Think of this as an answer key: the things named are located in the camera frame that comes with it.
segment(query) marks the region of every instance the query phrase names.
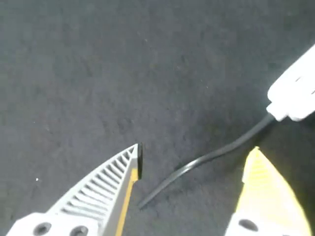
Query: white plastic part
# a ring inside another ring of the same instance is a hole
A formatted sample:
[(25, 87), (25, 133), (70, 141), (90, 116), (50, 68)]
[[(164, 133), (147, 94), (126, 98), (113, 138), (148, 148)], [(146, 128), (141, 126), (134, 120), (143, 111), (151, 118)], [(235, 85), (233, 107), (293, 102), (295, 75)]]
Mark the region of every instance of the white plastic part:
[(135, 144), (90, 172), (46, 213), (16, 221), (7, 236), (120, 235), (131, 187), (141, 170), (142, 149)]
[(315, 111), (315, 45), (270, 87), (267, 111), (276, 120), (300, 121)]

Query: black wire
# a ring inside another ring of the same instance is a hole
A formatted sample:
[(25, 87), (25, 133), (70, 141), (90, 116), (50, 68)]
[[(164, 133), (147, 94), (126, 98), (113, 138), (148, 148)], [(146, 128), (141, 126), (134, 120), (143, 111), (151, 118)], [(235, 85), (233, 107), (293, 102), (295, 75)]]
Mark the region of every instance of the black wire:
[(268, 113), (257, 125), (255, 125), (252, 129), (250, 129), (248, 132), (243, 134), (241, 137), (239, 137), (237, 140), (231, 142), (228, 145), (225, 145), (224, 147), (221, 147), (215, 151), (212, 151), (206, 155), (203, 155), (188, 164), (184, 165), (180, 169), (174, 171), (164, 179), (148, 196), (146, 196), (143, 200), (141, 200), (138, 204), (138, 207), (141, 209), (143, 208), (147, 203), (149, 203), (158, 193), (160, 193), (163, 189), (165, 189), (168, 185), (170, 185), (173, 181), (175, 181), (177, 178), (182, 176), (183, 174), (187, 173), (188, 171), (191, 171), (192, 169), (202, 165), (203, 163), (206, 163), (208, 161), (212, 161), (224, 154), (227, 154), (234, 149), (241, 146), (243, 143), (251, 139), (253, 136), (258, 134), (261, 130), (263, 130), (267, 125), (269, 125), (272, 121), (274, 121), (275, 118)]

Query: yellow strip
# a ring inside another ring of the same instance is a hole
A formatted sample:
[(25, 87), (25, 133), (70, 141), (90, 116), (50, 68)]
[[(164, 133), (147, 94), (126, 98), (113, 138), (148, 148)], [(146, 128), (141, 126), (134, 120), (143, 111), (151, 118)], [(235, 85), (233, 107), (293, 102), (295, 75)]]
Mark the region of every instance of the yellow strip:
[(128, 184), (128, 188), (127, 188), (127, 191), (126, 191), (124, 204), (123, 204), (123, 207), (122, 207), (122, 212), (120, 214), (119, 221), (118, 221), (118, 224), (117, 224), (117, 229), (116, 229), (115, 236), (121, 236), (122, 233), (123, 233), (123, 227), (124, 227), (125, 218), (126, 218), (126, 214), (127, 214), (127, 210), (128, 210), (128, 205), (129, 205), (129, 200), (130, 200), (130, 196), (131, 196), (132, 186), (133, 186), (133, 183), (135, 183), (137, 180), (138, 180), (138, 170), (137, 169), (132, 169), (131, 170), (129, 184)]

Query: carpet surface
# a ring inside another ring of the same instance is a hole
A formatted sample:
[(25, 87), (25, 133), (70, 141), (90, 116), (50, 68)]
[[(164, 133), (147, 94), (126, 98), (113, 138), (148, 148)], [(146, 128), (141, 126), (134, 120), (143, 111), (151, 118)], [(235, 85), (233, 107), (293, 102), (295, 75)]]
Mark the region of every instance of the carpet surface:
[(270, 85), (315, 43), (314, 12), (312, 0), (2, 0), (0, 234), (136, 142), (126, 236), (223, 235), (255, 145), (314, 222), (314, 116), (274, 124), (136, 207), (265, 116)]

